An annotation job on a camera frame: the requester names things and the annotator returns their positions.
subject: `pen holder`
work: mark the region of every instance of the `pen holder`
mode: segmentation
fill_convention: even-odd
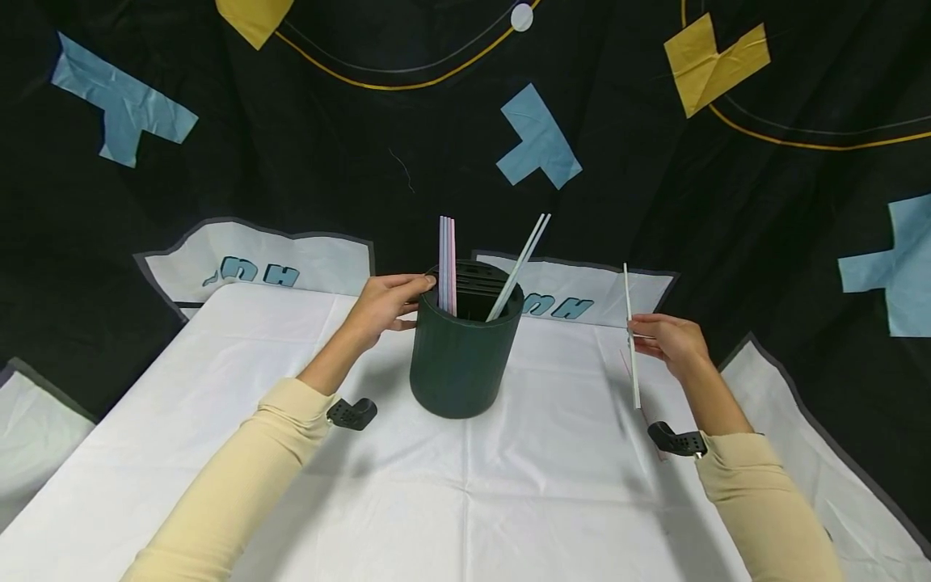
[[[430,274],[436,276],[434,267]],[[477,261],[456,261],[457,315],[437,304],[439,285],[420,296],[413,340],[411,390],[420,404],[444,418],[470,418],[498,396],[523,310],[516,285],[501,316],[485,322],[507,273]]]

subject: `finger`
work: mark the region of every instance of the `finger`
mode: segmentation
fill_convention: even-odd
[[[388,329],[392,332],[403,332],[405,330],[412,330],[417,327],[416,321],[411,321],[410,319],[395,319],[391,322],[391,325],[388,326]]]
[[[634,314],[631,319],[633,321],[641,321],[644,323],[657,323],[665,321],[666,323],[672,323],[674,325],[688,322],[688,319],[674,318],[673,316],[668,316],[665,313],[638,313]]]
[[[430,291],[437,284],[437,279],[432,275],[416,275],[410,281],[403,285],[398,285],[390,292],[393,293],[403,303],[409,302],[417,295]]]
[[[373,277],[376,281],[385,285],[388,289],[392,289],[399,285],[404,285],[405,283],[410,283],[411,281],[417,278],[423,278],[423,274],[404,274],[404,275],[382,275],[381,277]]]
[[[638,354],[643,354],[644,356],[650,356],[651,358],[662,359],[666,361],[666,358],[663,356],[663,350],[657,347],[649,347],[648,345],[634,345],[634,349],[637,350]]]
[[[663,328],[667,325],[670,325],[668,321],[637,321],[636,319],[632,319],[627,323],[627,328],[638,335],[659,337]]]
[[[650,337],[635,337],[634,345],[643,345],[645,347],[651,347],[654,349],[662,350],[663,348],[659,345],[659,341]]]
[[[417,311],[417,307],[419,307],[418,304],[404,304],[401,306],[400,310],[398,311],[398,315],[406,316],[409,313],[413,313],[414,311]]]

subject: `black clip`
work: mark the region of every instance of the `black clip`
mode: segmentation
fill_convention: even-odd
[[[371,419],[377,413],[378,407],[369,399],[361,399],[356,402],[355,406],[350,406],[349,402],[340,399],[336,404],[330,406],[327,411],[327,418],[336,426],[362,430],[369,425]]]
[[[694,455],[701,458],[708,452],[708,447],[705,446],[705,440],[701,438],[701,433],[698,431],[677,435],[672,432],[669,425],[660,421],[651,424],[646,429],[646,433],[650,435],[650,439],[653,440],[656,448],[666,453],[673,453],[679,456]]]

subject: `beige sleeve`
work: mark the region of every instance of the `beige sleeve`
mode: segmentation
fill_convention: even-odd
[[[256,528],[317,451],[336,398],[294,378],[279,381],[201,469],[123,581],[227,579]]]
[[[698,477],[753,582],[841,582],[837,554],[815,512],[758,434],[710,437]]]

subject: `white banner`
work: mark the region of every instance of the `white banner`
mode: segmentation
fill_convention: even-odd
[[[511,272],[514,259],[477,251],[475,260]],[[652,313],[675,275],[632,269],[630,308],[634,313]],[[524,291],[524,315],[559,318],[618,328],[627,326],[624,273],[592,264],[557,263],[553,259],[531,260],[520,271],[518,283]]]
[[[368,243],[325,233],[286,235],[238,219],[201,223],[171,249],[141,253],[136,260],[187,318],[230,283],[358,295],[371,272]]]

